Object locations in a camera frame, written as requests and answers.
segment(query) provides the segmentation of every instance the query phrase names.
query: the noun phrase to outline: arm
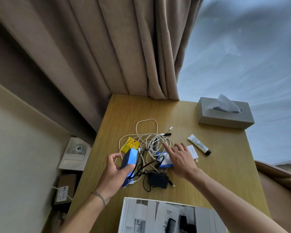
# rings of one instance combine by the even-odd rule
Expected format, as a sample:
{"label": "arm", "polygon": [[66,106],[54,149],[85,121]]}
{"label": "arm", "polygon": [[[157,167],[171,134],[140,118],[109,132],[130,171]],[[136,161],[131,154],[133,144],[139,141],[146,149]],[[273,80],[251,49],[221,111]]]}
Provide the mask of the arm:
{"label": "arm", "polygon": [[264,213],[226,189],[196,167],[188,148],[163,144],[173,163],[174,173],[188,180],[209,201],[231,233],[287,233]]}
{"label": "arm", "polygon": [[[118,157],[120,157],[120,154],[108,156],[107,166],[95,189],[105,199],[106,204],[120,189],[127,175],[135,167],[135,165],[129,164],[119,170],[119,167],[116,167],[114,164],[114,160]],[[86,202],[64,223],[59,233],[88,233],[103,208],[102,199],[94,193],[90,194]]]}

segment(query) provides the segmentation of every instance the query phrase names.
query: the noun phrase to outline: hand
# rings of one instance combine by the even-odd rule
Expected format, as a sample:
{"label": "hand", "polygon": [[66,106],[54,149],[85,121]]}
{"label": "hand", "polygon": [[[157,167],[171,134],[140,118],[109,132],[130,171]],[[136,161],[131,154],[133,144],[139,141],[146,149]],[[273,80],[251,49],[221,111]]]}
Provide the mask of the hand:
{"label": "hand", "polygon": [[120,189],[127,175],[133,171],[135,167],[134,164],[129,164],[120,170],[120,168],[114,164],[115,159],[120,156],[121,155],[119,153],[110,154],[108,156],[107,166],[103,171],[95,190],[102,195],[106,201],[106,204],[109,202],[110,198]]}
{"label": "hand", "polygon": [[166,143],[162,144],[169,154],[170,160],[173,163],[173,172],[177,176],[187,180],[191,174],[198,170],[191,153],[184,144],[175,144],[175,147],[178,149],[175,147],[169,147]]}

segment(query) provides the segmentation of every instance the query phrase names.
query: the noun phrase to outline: beige curtain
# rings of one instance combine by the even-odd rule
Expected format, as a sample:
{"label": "beige curtain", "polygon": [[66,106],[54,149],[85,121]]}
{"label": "beige curtain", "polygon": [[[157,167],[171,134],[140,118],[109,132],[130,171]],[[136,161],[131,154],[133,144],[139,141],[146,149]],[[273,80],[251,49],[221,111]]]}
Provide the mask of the beige curtain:
{"label": "beige curtain", "polygon": [[178,75],[200,4],[0,0],[0,23],[98,131],[112,93],[179,99]]}

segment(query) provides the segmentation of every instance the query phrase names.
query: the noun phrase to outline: comb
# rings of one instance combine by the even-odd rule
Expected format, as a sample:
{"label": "comb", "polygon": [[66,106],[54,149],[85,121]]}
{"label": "comb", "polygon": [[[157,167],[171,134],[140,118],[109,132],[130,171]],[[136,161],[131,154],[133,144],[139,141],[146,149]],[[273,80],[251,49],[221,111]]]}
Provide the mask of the comb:
{"label": "comb", "polygon": [[176,221],[172,218],[168,219],[166,233],[174,233],[176,229]]}

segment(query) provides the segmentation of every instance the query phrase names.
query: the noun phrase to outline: wooden table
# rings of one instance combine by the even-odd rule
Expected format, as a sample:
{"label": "wooden table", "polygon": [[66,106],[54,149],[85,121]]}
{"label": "wooden table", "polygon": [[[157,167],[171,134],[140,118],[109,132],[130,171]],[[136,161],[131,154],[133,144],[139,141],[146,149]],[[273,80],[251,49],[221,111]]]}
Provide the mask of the wooden table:
{"label": "wooden table", "polygon": [[[127,134],[135,134],[136,123],[149,118],[158,122],[159,133],[167,131],[172,126],[170,138],[175,143],[183,142],[185,145],[191,145],[187,138],[194,134],[212,151],[210,156],[205,156],[195,147],[199,156],[197,166],[214,180],[270,216],[245,131],[199,124],[196,105],[196,102],[154,100],[113,94],[68,217],[85,202],[90,192],[94,191],[105,168],[107,155],[119,151],[119,139]],[[139,124],[138,132],[155,133],[155,122],[147,121]],[[176,177],[172,170],[168,170],[167,174],[176,188],[168,185],[167,189],[152,188],[149,193],[143,189],[142,179],[126,188],[121,188],[101,212],[92,232],[118,231],[124,197],[164,200],[211,208],[208,201],[189,182]]]}

